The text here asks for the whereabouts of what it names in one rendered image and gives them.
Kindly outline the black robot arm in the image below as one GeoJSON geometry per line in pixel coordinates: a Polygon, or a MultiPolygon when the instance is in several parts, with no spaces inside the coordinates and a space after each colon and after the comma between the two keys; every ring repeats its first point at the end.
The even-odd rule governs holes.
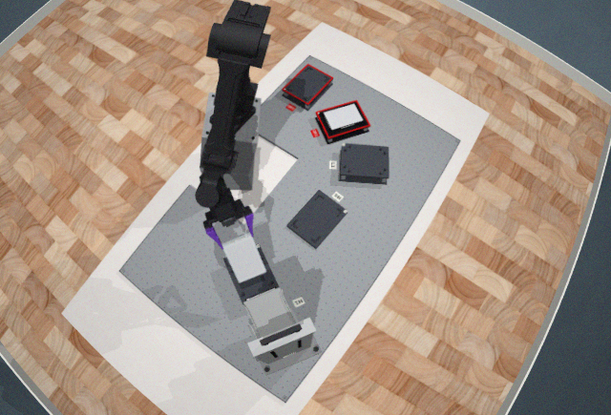
{"type": "Polygon", "coordinates": [[[196,201],[209,208],[213,219],[218,218],[223,227],[237,221],[238,207],[230,189],[221,195],[226,188],[223,174],[230,175],[236,166],[239,152],[234,151],[234,132],[256,112],[253,102],[258,84],[250,82],[248,72],[250,66],[260,69],[263,66],[271,36],[263,33],[270,9],[234,0],[222,24],[214,23],[209,34],[206,56],[218,59],[220,74],[214,113],[209,120],[212,128],[200,160],[203,173],[196,201]]]}

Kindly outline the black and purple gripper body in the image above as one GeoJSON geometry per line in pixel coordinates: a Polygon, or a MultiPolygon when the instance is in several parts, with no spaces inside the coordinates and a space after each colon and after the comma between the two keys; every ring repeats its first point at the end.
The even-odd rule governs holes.
{"type": "MultiPolygon", "coordinates": [[[[226,191],[227,191],[227,187],[226,187],[225,190],[221,191],[221,195],[223,193],[225,193],[226,191]]],[[[236,214],[235,218],[236,219],[243,218],[243,217],[246,217],[246,216],[249,216],[249,215],[253,214],[251,208],[249,206],[244,207],[244,205],[242,204],[242,201],[240,199],[235,200],[235,202],[236,202],[236,205],[238,207],[238,210],[235,211],[235,214],[236,214]]],[[[217,218],[213,219],[213,216],[212,216],[210,211],[205,213],[205,216],[206,216],[206,219],[207,219],[207,221],[205,220],[203,222],[203,226],[204,226],[205,230],[208,229],[208,228],[211,228],[212,227],[212,223],[219,221],[217,218]],[[211,225],[211,226],[209,226],[208,224],[211,225]]]]}

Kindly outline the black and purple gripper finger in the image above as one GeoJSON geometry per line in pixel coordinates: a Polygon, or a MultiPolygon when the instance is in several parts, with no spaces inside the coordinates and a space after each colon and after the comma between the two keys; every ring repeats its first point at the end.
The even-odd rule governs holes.
{"type": "Polygon", "coordinates": [[[212,225],[212,227],[211,227],[211,228],[206,229],[206,230],[205,230],[205,232],[206,232],[206,234],[207,234],[207,235],[208,235],[208,236],[209,236],[211,239],[213,239],[213,240],[214,240],[214,241],[215,241],[215,242],[216,242],[216,243],[217,243],[217,244],[220,246],[220,248],[223,250],[222,245],[221,245],[221,241],[218,239],[218,237],[217,237],[217,235],[216,235],[217,233],[216,233],[216,231],[215,231],[215,229],[214,229],[213,225],[212,225]]]}
{"type": "Polygon", "coordinates": [[[251,214],[251,215],[249,215],[249,216],[246,216],[246,217],[244,217],[244,218],[245,218],[245,221],[246,221],[247,227],[248,227],[248,229],[249,229],[249,232],[250,232],[250,234],[251,234],[251,236],[252,236],[252,238],[253,238],[253,230],[252,230],[252,225],[253,225],[253,214],[251,214]]]}

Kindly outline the grey slotted shelf rack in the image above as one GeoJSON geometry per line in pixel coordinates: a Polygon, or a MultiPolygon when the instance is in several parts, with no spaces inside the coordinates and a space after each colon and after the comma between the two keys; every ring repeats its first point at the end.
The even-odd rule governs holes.
{"type": "MultiPolygon", "coordinates": [[[[247,310],[249,317],[253,322],[250,324],[250,326],[256,339],[267,336],[270,333],[274,333],[298,322],[292,308],[289,309],[283,295],[283,289],[281,291],[280,287],[251,300],[244,301],[243,303],[243,307],[247,310]]],[[[299,352],[310,347],[310,343],[312,342],[310,340],[312,340],[313,337],[312,335],[313,333],[299,339],[302,340],[302,347],[300,347],[300,349],[294,349],[299,348],[298,340],[296,340],[267,351],[266,353],[263,353],[257,357],[266,363],[274,363],[285,357],[285,355],[290,355],[293,354],[293,352],[299,352]],[[275,357],[271,355],[270,352],[272,351],[277,354],[277,358],[279,359],[275,359],[275,357]]]]}

